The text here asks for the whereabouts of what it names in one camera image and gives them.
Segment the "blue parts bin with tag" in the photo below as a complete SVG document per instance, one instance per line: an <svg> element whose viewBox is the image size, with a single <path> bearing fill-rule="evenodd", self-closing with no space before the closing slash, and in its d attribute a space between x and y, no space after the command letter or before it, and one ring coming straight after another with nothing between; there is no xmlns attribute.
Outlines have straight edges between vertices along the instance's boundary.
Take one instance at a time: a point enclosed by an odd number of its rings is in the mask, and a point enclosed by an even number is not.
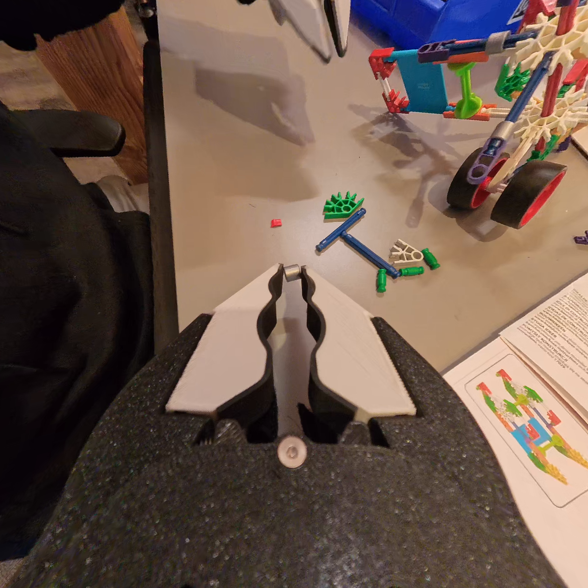
<svg viewBox="0 0 588 588"><path fill-rule="evenodd" d="M527 6L528 1L351 1L361 23L402 49L516 32Z"/></svg>

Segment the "white fan toy connector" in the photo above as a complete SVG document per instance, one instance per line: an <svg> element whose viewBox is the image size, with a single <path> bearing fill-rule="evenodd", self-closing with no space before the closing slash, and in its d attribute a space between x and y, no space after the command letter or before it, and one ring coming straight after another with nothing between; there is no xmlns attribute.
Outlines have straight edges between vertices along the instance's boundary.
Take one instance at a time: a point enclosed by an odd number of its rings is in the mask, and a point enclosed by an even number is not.
<svg viewBox="0 0 588 588"><path fill-rule="evenodd" d="M402 239L397 239L389 251L389 261L395 265L415 266L422 263L423 259L422 251Z"/></svg>

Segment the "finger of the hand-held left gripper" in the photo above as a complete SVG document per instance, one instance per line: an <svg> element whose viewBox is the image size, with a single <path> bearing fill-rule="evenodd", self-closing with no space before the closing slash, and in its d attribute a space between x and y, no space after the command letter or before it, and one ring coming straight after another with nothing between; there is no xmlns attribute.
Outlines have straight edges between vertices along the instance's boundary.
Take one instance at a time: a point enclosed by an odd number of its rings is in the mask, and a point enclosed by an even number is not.
<svg viewBox="0 0 588 588"><path fill-rule="evenodd" d="M344 57L348 47L350 1L324 1L324 9L339 57Z"/></svg>
<svg viewBox="0 0 588 588"><path fill-rule="evenodd" d="M325 63L332 57L327 20L319 1L269 1L279 25L289 22L292 28Z"/></svg>

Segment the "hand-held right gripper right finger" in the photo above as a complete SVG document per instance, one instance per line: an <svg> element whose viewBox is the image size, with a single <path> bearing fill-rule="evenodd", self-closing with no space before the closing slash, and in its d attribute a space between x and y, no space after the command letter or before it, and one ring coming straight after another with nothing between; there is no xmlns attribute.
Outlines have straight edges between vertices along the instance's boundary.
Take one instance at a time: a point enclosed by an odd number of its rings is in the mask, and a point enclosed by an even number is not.
<svg viewBox="0 0 588 588"><path fill-rule="evenodd" d="M301 268L311 353L309 401L335 423L416 415L376 327L374 316L314 270Z"/></svg>

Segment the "colourful construction toy model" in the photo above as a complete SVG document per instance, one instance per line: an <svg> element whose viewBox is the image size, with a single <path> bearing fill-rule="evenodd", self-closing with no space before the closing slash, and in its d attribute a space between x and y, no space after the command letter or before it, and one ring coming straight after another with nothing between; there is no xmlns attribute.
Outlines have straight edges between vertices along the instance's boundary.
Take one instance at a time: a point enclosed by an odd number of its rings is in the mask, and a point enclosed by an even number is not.
<svg viewBox="0 0 588 588"><path fill-rule="evenodd" d="M529 1L518 32L374 50L369 63L391 114L499 119L447 191L459 210L498 194L490 218L521 229L567 167L546 158L587 128L587 1Z"/></svg>

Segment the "printed instruction leaflet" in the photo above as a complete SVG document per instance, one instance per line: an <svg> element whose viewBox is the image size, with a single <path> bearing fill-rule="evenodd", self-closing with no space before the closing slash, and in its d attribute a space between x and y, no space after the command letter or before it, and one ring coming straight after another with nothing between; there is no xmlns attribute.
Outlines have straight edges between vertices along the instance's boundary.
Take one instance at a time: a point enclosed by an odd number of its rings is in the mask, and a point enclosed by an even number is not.
<svg viewBox="0 0 588 588"><path fill-rule="evenodd" d="M587 587L587 274L446 372L566 587Z"/></svg>

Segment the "wooden column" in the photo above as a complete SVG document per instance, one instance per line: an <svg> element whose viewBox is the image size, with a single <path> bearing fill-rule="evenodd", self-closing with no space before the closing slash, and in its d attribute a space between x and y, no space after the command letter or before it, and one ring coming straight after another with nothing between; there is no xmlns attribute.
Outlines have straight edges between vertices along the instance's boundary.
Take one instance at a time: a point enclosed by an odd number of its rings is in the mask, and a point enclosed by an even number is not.
<svg viewBox="0 0 588 588"><path fill-rule="evenodd" d="M142 51L125 9L50 42L39 35L37 40L40 61L73 105L124 127L126 141L116 163L133 183L147 182Z"/></svg>

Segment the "person's left forearm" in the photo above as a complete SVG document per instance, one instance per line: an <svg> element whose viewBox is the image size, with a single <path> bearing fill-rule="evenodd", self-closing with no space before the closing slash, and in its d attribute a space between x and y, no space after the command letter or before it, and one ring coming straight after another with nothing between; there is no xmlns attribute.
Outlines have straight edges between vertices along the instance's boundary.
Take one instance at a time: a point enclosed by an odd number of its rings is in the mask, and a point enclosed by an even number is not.
<svg viewBox="0 0 588 588"><path fill-rule="evenodd" d="M123 1L1 1L1 41L20 51L37 48L36 35L56 36L93 26Z"/></svg>

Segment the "green fan toy connector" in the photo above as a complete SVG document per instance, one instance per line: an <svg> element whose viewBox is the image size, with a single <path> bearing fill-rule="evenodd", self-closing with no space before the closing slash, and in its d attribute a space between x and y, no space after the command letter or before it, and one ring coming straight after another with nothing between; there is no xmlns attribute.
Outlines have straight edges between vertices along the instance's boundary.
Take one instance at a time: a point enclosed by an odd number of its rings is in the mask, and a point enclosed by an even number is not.
<svg viewBox="0 0 588 588"><path fill-rule="evenodd" d="M349 191L344 195L341 192L333 194L325 201L322 211L324 219L347 219L361 209L363 202L364 198L357 200L357 194L351 194Z"/></svg>

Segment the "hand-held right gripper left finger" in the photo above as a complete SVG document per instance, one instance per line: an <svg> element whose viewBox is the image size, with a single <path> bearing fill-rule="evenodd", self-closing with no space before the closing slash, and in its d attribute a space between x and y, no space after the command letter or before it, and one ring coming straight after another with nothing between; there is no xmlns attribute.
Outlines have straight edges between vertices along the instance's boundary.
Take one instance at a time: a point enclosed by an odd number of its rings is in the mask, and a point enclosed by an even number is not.
<svg viewBox="0 0 588 588"><path fill-rule="evenodd" d="M270 406L262 386L273 375L268 337L276 326L283 264L271 266L218 305L170 398L167 412L260 416Z"/></svg>

